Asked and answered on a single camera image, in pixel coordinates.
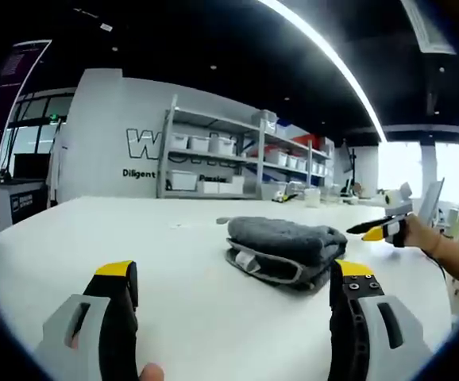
led light strip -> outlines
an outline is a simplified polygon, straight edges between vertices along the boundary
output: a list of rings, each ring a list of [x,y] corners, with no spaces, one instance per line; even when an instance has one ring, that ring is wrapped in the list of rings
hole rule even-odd
[[[346,64],[341,60],[341,57],[335,52],[335,50],[330,46],[328,42],[312,27],[307,24],[298,14],[287,8],[284,4],[281,4],[277,0],[258,0],[259,2],[265,4],[272,10],[275,10],[278,14],[284,17],[286,20],[291,22],[296,26],[303,34],[309,37],[323,52],[328,58],[334,63],[334,65],[339,69],[339,71],[344,75],[349,85],[353,88],[355,93],[357,93],[358,98],[361,100],[362,105],[367,110],[367,114],[371,118],[378,135],[382,142],[386,142],[387,138],[385,137],[383,128],[381,127],[380,121],[376,115],[376,112],[371,106],[371,102],[367,99],[364,91],[362,90],[357,79],[353,73],[348,69]]]

banner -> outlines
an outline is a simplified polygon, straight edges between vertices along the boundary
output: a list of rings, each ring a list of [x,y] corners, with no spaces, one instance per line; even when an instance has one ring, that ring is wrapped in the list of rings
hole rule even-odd
[[[50,44],[51,40],[15,44],[3,65],[0,71],[0,144],[21,89]]]

ceiling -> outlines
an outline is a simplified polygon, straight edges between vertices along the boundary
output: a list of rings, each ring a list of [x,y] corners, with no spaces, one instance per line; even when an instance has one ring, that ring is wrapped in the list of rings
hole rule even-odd
[[[422,54],[399,0],[283,3],[330,42],[382,125],[459,126],[459,54]],[[450,18],[446,8],[436,10],[439,20],[459,30],[459,14]],[[0,10],[0,62],[12,43],[53,39],[27,92],[74,87],[87,67],[121,67],[127,76],[273,110],[337,141],[377,142],[375,133],[348,135],[372,125],[351,86],[320,49],[257,0],[33,1],[6,11]],[[100,29],[101,23],[113,30]],[[428,111],[428,98],[436,114]],[[435,131],[388,136],[459,141],[457,133]]]

metal shelving unit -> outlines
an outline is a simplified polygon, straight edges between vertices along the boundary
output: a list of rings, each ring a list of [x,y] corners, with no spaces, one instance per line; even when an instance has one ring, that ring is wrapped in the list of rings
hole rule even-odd
[[[197,152],[190,149],[174,149],[170,148],[170,141],[173,132],[173,124],[182,123],[185,125],[193,125],[198,128],[206,128],[212,131],[231,133],[237,136],[237,155],[224,156],[212,152]],[[240,157],[244,147],[244,139],[251,138],[256,140],[258,146],[258,157],[247,158]],[[274,144],[279,148],[283,148],[290,153],[298,153],[302,156],[307,155],[307,171],[282,167],[274,163],[264,161],[264,146]],[[197,191],[183,190],[166,190],[166,174],[168,171],[168,158],[170,156],[195,156],[207,158],[217,161],[225,161],[237,164],[236,172],[241,173],[243,166],[256,166],[256,189],[252,194],[204,194]],[[308,146],[299,144],[293,140],[288,140],[277,135],[266,133],[263,128],[255,125],[250,125],[243,121],[235,121],[227,117],[219,117],[217,115],[189,110],[187,108],[177,106],[177,96],[173,97],[172,105],[166,111],[164,119],[163,136],[160,145],[159,155],[159,174],[157,180],[157,197],[158,198],[214,198],[214,199],[253,199],[259,198],[261,184],[263,181],[264,167],[273,168],[284,173],[299,173],[307,176],[307,183],[311,183],[311,177],[318,176],[312,173],[313,157],[318,160],[329,159],[324,152],[317,151],[312,148],[312,143],[309,141]]]

white tabletop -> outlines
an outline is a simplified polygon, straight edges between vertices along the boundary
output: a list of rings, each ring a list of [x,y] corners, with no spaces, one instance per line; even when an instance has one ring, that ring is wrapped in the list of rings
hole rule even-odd
[[[329,285],[293,296],[243,274],[224,257],[218,217],[285,218],[341,231],[381,208],[303,202],[81,198],[0,233],[0,311],[28,350],[43,322],[82,293],[103,264],[135,260],[139,282],[137,366],[157,362],[167,381],[326,379]],[[421,321],[437,348],[450,330],[439,268],[418,249],[348,236],[346,259],[367,264],[386,294]]]

